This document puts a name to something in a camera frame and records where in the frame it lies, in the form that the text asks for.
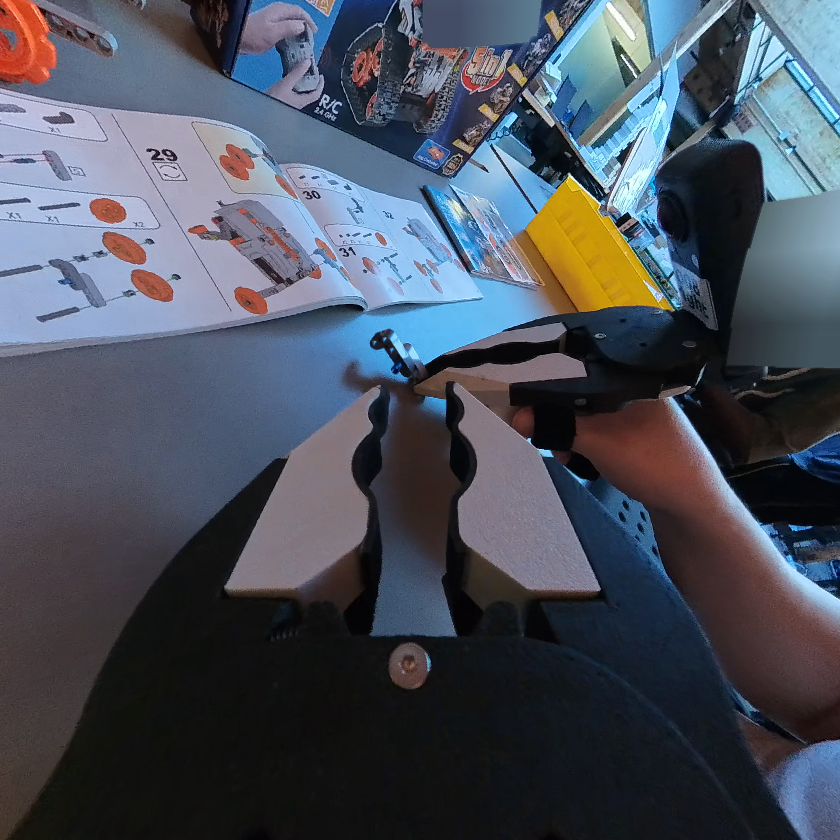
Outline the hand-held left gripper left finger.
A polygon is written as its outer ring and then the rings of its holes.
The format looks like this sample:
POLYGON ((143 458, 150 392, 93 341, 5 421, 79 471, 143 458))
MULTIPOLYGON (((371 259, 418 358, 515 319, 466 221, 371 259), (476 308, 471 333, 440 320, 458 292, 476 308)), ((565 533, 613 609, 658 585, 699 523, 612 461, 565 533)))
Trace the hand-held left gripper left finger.
POLYGON ((382 575, 371 484, 382 469, 390 395, 373 387, 294 448, 226 582, 231 597, 330 602, 370 631, 382 575))

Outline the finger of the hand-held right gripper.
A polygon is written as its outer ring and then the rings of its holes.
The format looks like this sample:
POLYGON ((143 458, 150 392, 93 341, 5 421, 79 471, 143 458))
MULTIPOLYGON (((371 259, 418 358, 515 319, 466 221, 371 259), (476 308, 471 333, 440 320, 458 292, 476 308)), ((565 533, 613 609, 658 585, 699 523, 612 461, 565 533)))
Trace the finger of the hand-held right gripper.
POLYGON ((520 374, 585 374, 583 361, 565 352, 566 333, 560 321, 502 331, 439 355, 425 363, 426 373, 490 364, 520 374))
POLYGON ((510 404, 512 385, 579 377, 579 361, 484 363, 469 368, 448 367, 416 384, 414 391, 421 396, 444 398, 446 384, 454 382, 484 404, 510 404))

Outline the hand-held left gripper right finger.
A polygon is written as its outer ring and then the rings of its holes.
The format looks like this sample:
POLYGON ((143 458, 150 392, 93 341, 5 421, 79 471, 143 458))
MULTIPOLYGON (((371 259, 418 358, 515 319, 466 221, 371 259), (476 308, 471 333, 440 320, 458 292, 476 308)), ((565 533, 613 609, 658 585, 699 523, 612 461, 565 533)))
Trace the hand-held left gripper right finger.
POLYGON ((525 623, 542 602, 597 599, 602 588, 539 451, 465 387, 447 384, 449 467, 445 593, 455 630, 509 604, 525 623))

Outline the dark connector pin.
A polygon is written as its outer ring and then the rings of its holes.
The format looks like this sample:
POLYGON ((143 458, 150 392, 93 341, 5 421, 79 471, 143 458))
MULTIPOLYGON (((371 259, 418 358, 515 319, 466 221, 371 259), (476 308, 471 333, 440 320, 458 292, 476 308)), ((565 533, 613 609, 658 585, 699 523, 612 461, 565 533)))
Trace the dark connector pin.
POLYGON ((375 333, 370 340, 373 350, 384 351, 392 363, 392 373, 412 384, 427 378, 426 366, 410 343, 401 341, 392 329, 375 333))

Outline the yellow plastic bin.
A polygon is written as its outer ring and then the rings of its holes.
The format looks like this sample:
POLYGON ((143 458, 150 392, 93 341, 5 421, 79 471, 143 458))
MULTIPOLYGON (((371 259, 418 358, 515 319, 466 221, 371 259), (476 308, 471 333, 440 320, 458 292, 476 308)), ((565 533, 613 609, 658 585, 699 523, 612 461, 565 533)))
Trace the yellow plastic bin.
POLYGON ((673 310, 613 220, 572 176, 562 180, 526 233, 579 312, 673 310))

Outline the person's right forearm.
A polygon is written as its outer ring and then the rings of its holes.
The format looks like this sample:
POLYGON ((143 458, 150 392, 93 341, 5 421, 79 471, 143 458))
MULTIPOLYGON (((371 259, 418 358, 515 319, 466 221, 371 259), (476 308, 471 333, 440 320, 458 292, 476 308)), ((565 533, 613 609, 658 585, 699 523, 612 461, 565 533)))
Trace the person's right forearm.
POLYGON ((838 740, 837 598, 785 562, 691 426, 668 414, 674 486, 649 505, 668 575, 750 704, 801 740, 838 740))

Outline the grey desk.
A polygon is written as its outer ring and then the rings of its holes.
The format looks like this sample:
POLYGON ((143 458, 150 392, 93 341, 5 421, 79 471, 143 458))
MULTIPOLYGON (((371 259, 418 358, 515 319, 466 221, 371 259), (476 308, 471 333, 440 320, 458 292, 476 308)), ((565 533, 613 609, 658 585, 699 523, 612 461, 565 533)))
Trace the grey desk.
POLYGON ((374 384, 392 394, 374 485, 379 635, 452 636, 442 576, 445 403, 391 377, 373 333, 426 360, 571 312, 524 228, 531 205, 486 146, 457 185, 493 201, 544 280, 480 301, 325 308, 235 329, 2 359, 2 792, 7 838, 67 747, 135 607, 189 539, 270 461, 374 384))

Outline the person's right hand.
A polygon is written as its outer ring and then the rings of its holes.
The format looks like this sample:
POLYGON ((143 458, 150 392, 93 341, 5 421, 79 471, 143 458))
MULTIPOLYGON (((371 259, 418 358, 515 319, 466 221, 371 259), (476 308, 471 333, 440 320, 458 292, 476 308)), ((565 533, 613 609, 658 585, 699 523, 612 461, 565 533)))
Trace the person's right hand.
POLYGON ((673 400, 577 416, 573 442, 551 451, 564 464, 572 455, 587 459, 656 522, 698 522, 729 512, 734 501, 716 461, 673 400))

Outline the small colourful booklet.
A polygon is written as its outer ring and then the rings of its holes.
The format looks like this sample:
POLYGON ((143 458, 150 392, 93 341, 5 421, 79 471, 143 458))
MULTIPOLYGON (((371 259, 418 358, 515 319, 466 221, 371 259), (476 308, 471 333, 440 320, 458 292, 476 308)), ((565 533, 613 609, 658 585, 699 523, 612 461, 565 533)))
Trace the small colourful booklet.
POLYGON ((474 278, 538 289, 544 283, 489 199, 452 186, 422 189, 427 203, 474 278))

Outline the blue toy robot box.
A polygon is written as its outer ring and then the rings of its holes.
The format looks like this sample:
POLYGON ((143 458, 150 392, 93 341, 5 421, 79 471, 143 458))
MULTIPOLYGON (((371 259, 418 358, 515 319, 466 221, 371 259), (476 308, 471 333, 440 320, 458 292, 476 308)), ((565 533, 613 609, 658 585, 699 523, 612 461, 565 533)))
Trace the blue toy robot box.
POLYGON ((524 42, 444 49, 418 1, 192 2, 192 21, 227 78, 452 177, 591 5, 542 2, 524 42))

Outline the open white instruction booklet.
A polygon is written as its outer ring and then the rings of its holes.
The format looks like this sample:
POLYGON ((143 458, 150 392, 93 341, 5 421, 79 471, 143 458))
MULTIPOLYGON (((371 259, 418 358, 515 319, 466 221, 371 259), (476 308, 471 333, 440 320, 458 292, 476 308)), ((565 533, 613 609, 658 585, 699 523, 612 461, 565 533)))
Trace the open white instruction booklet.
POLYGON ((423 204, 195 117, 2 90, 1 355, 482 294, 423 204))

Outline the grey orange robot model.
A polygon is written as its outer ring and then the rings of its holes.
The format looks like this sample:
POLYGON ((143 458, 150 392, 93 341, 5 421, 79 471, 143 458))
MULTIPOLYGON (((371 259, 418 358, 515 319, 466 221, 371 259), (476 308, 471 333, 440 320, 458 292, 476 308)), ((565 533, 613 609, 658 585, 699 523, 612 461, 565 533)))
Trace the grey orange robot model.
POLYGON ((117 39, 96 20, 90 2, 2 1, 2 81, 47 81, 57 66, 52 35, 101 58, 113 58, 119 48, 117 39))

